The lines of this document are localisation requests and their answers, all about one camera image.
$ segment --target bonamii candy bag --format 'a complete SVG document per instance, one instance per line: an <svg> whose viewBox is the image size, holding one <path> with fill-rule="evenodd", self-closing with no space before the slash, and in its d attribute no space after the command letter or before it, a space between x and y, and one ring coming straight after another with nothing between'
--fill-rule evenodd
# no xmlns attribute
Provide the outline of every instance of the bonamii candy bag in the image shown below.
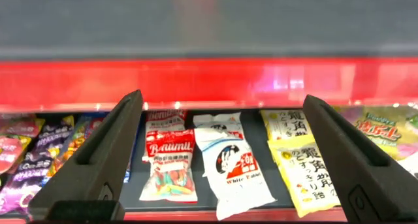
<svg viewBox="0 0 418 224"><path fill-rule="evenodd" d="M302 110L260 110L260 113L266 125L269 140L312 134Z"/></svg>
<svg viewBox="0 0 418 224"><path fill-rule="evenodd" d="M148 133L153 131L182 131L184 127L185 110L163 110L148 112L146 115L145 133L148 138ZM143 162L148 162L148 152L144 151L142 156Z"/></svg>
<svg viewBox="0 0 418 224"><path fill-rule="evenodd" d="M312 135L270 140L268 146L299 217L340 205Z"/></svg>
<svg viewBox="0 0 418 224"><path fill-rule="evenodd" d="M211 128L195 129L195 138L219 220L275 201L246 140Z"/></svg>
<svg viewBox="0 0 418 224"><path fill-rule="evenodd" d="M193 130L154 131L149 136L153 137L146 142L151 176L139 199L197 202L190 169L195 147Z"/></svg>

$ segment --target white packaging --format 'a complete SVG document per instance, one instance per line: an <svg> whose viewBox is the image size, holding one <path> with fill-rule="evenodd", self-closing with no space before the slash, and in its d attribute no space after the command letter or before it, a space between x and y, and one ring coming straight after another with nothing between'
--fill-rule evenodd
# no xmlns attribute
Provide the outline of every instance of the white packaging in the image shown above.
<svg viewBox="0 0 418 224"><path fill-rule="evenodd" d="M218 220L275 201L246 140L211 128L195 129L195 138L218 199Z"/></svg>
<svg viewBox="0 0 418 224"><path fill-rule="evenodd" d="M148 112L146 116L145 132L146 141L154 140L154 137L150 133L154 131L167 132L167 131L182 131L185 130L185 110L163 110ZM148 152L144 149L144 155L142 156L143 162L148 162Z"/></svg>
<svg viewBox="0 0 418 224"><path fill-rule="evenodd" d="M234 136L244 139L244 131L240 121L241 112L233 114L200 115L193 117L196 128L211 128L227 131Z"/></svg>

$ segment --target yellow candy bag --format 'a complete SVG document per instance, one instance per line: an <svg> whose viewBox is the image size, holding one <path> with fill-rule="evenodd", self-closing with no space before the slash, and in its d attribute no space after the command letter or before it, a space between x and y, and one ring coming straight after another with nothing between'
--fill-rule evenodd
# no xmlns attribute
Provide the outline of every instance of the yellow candy bag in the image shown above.
<svg viewBox="0 0 418 224"><path fill-rule="evenodd" d="M408 106L335 109L393 159L418 152L418 110Z"/></svg>
<svg viewBox="0 0 418 224"><path fill-rule="evenodd" d="M340 205L312 134L270 140L268 147L299 217Z"/></svg>
<svg viewBox="0 0 418 224"><path fill-rule="evenodd" d="M266 125L269 140L312 134L302 110L260 110L260 113Z"/></svg>

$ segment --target gummy candy package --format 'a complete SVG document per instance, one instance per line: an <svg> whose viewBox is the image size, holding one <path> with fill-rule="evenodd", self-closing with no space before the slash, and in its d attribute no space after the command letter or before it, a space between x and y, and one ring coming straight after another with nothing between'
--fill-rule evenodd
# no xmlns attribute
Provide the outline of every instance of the gummy candy package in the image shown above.
<svg viewBox="0 0 418 224"><path fill-rule="evenodd" d="M26 153L16 173L0 191L0 214L13 210L27 213L29 201L41 189L43 178L73 128L73 116L58 123L47 123L42 128L35 147Z"/></svg>
<svg viewBox="0 0 418 224"><path fill-rule="evenodd" d="M393 159L418 152L418 110L408 106L335 109Z"/></svg>
<svg viewBox="0 0 418 224"><path fill-rule="evenodd" d="M260 110L269 140L311 135L308 120L302 110Z"/></svg>
<svg viewBox="0 0 418 224"><path fill-rule="evenodd" d="M0 119L0 135L20 135L35 138L38 136L40 129L45 123L44 119L38 119L28 115L23 115L22 118L14 115L3 115L6 120Z"/></svg>
<svg viewBox="0 0 418 224"><path fill-rule="evenodd" d="M198 115L193 117L196 128L212 128L227 131L244 139L244 131L240 121L241 112L234 114Z"/></svg>
<svg viewBox="0 0 418 224"><path fill-rule="evenodd" d="M73 155L73 153L83 145L84 141L103 121L105 113L85 113L80 116L74 131L69 139L64 143L59 155L52 162L50 170L44 177L41 186L44 186L48 180L64 165L64 163Z"/></svg>
<svg viewBox="0 0 418 224"><path fill-rule="evenodd" d="M18 135L0 136L0 174L9 171L25 153L31 138Z"/></svg>
<svg viewBox="0 0 418 224"><path fill-rule="evenodd" d="M268 147L299 217L340 205L313 135L269 140Z"/></svg>
<svg viewBox="0 0 418 224"><path fill-rule="evenodd" d="M10 152L4 152L3 157L7 154L6 160L14 158L14 161L7 162L10 166L7 170L0 172L0 174L3 172L14 174L16 172L18 164L24 158L31 138L38 136L44 122L44 119L37 119L35 114L0 114L0 135L3 135L1 136L3 138L3 146L10 149L7 146L10 143L11 148L14 148L14 155L11 155Z"/></svg>
<svg viewBox="0 0 418 224"><path fill-rule="evenodd" d="M195 183L190 169L195 147L193 130L155 131L148 136L152 137L151 140L146 141L151 176L139 200L197 202Z"/></svg>
<svg viewBox="0 0 418 224"><path fill-rule="evenodd" d="M246 140L211 128L195 129L195 138L218 199L218 220L275 201Z"/></svg>
<svg viewBox="0 0 418 224"><path fill-rule="evenodd" d="M184 127L185 110L163 110L148 112L146 115L145 133L153 131L182 131ZM148 152L144 150L143 162L148 162Z"/></svg>

